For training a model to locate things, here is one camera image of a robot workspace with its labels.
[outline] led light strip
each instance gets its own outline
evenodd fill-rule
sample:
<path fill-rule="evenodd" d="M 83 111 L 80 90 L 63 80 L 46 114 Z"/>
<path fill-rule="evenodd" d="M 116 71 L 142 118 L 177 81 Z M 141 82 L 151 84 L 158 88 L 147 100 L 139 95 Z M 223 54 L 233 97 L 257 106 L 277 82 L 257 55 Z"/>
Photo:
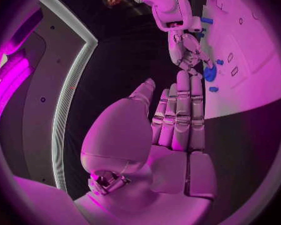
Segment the led light strip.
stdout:
<path fill-rule="evenodd" d="M 67 118 L 75 93 L 73 88 L 77 87 L 80 77 L 98 44 L 98 40 L 59 0 L 40 1 L 85 41 L 85 45 L 78 53 L 62 86 L 52 125 L 51 146 L 54 179 L 58 189 L 67 191 L 63 150 Z"/>

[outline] dark floor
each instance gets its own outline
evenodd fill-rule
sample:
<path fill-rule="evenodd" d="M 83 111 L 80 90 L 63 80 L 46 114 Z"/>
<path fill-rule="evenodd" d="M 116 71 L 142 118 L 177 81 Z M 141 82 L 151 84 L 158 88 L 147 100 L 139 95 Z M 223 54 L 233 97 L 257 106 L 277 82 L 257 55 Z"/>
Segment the dark floor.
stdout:
<path fill-rule="evenodd" d="M 101 0 L 62 1 L 99 40 L 73 97 L 64 138 L 67 190 L 77 199 L 89 190 L 80 150 L 95 119 L 148 77 L 156 83 L 151 119 L 162 90 L 176 81 L 179 68 L 171 63 L 167 34 L 157 28 L 152 15 L 125 19 L 127 13 L 106 9 Z M 191 3 L 194 15 L 200 15 L 204 0 Z M 206 151 L 218 181 L 218 198 L 205 224 L 215 225 L 238 209 L 267 173 L 281 139 L 281 100 L 205 124 Z"/>

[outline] humanoid robot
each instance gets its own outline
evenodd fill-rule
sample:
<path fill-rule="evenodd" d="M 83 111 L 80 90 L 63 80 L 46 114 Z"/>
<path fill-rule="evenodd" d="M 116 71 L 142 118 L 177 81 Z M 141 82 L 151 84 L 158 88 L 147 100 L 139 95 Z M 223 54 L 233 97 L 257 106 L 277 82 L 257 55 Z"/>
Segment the humanoid robot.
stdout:
<path fill-rule="evenodd" d="M 90 224 L 199 224 L 216 197 L 217 182 L 204 153 L 202 75 L 193 67 L 201 60 L 209 68 L 213 64 L 196 38 L 184 33 L 202 29 L 188 0 L 143 1 L 168 32 L 171 60 L 183 70 L 163 90 L 151 124 L 150 78 L 101 113 L 81 149 L 90 192 L 75 203 Z"/>

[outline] white surface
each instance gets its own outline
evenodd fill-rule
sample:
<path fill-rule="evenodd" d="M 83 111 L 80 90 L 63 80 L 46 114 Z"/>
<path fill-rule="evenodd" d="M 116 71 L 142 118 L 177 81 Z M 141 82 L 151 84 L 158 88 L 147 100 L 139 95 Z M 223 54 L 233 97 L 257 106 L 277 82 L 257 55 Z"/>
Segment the white surface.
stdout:
<path fill-rule="evenodd" d="M 224 65 L 216 64 L 215 80 L 205 81 L 206 119 L 248 111 L 281 98 L 281 60 L 252 10 L 258 9 L 241 0 L 207 0 L 204 6 L 203 17 L 213 19 L 213 24 L 202 23 L 207 29 L 202 49 L 214 64 L 217 59 L 224 61 Z M 233 59 L 228 62 L 230 53 Z M 236 67 L 238 73 L 232 76 Z M 219 90 L 210 92 L 210 87 Z"/>

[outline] pink light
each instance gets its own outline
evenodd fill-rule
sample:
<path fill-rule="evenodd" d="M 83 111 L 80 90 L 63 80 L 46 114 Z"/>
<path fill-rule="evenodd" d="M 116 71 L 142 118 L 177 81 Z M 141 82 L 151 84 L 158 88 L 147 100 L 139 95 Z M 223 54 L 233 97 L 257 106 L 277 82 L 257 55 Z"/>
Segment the pink light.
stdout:
<path fill-rule="evenodd" d="M 26 78 L 29 77 L 29 75 L 32 73 L 32 68 L 26 67 L 24 71 L 22 71 L 21 74 L 18 74 L 17 77 L 11 81 L 11 84 L 9 84 L 9 87 L 4 91 L 4 93 L 0 96 L 0 117 L 2 115 L 2 112 L 7 105 L 10 98 L 13 96 L 15 91 L 20 87 L 20 85 L 26 80 Z"/>
<path fill-rule="evenodd" d="M 0 80 L 0 99 L 13 81 L 28 67 L 28 60 L 23 58 Z"/>

